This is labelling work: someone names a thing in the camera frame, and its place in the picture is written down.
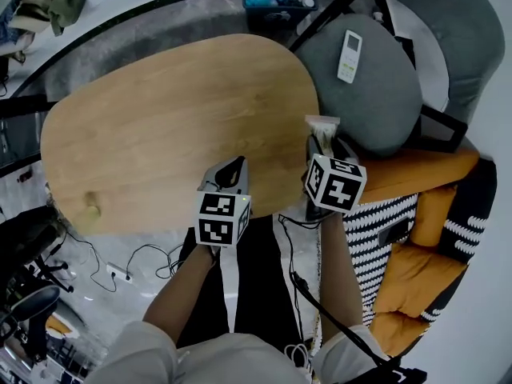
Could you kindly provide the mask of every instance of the gray chair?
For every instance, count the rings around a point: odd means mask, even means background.
[[[505,53],[493,7],[488,0],[397,0],[432,30],[444,55],[449,102],[440,113],[422,104],[418,76],[401,45],[371,18],[351,14],[353,1],[334,0],[290,47],[314,80],[321,113],[340,117],[339,133],[378,156],[391,155],[406,142],[453,152]],[[336,78],[347,29],[363,38],[351,85]],[[420,113],[449,127],[452,138],[420,138]]]

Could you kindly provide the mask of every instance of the person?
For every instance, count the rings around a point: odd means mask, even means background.
[[[362,324],[361,291],[341,215],[329,216],[321,227],[320,303],[385,357]],[[251,219],[237,246],[238,304],[232,334],[219,260],[209,247],[196,246],[193,229],[180,260],[183,264],[143,321],[125,327],[86,384],[307,382],[295,366],[301,363],[298,352],[295,362],[290,359],[290,349],[301,339],[271,216]],[[333,323],[324,317],[321,321],[324,344],[312,361],[321,382],[348,382],[375,367]]]

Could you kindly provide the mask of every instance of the orange cushion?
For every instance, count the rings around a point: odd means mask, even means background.
[[[384,353],[394,357],[409,347],[429,323],[401,313],[377,313],[370,331]]]
[[[410,232],[412,243],[425,247],[439,244],[442,227],[456,192],[454,186],[443,186],[420,193],[416,221]]]
[[[393,244],[374,303],[376,313],[399,311],[416,318],[466,265],[419,247]]]
[[[454,154],[428,150],[399,150],[387,159],[362,159],[365,190],[360,203],[377,202],[437,188],[464,178],[480,158],[476,150]]]

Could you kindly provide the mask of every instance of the white sleeve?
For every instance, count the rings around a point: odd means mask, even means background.
[[[366,326],[350,328],[376,355],[388,359]],[[313,368],[320,382],[325,384],[348,382],[376,367],[369,355],[344,335],[338,333],[323,345],[313,358]]]
[[[149,323],[132,322],[85,384],[169,384],[177,365],[176,346],[167,334]]]

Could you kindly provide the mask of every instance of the white shirt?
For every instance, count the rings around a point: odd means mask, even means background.
[[[365,326],[350,328],[385,357]],[[343,333],[313,359],[322,384],[343,383],[375,367]],[[224,334],[176,350],[170,337],[146,322],[132,322],[116,339],[104,363],[86,384],[296,384],[303,373],[283,353],[251,334]]]

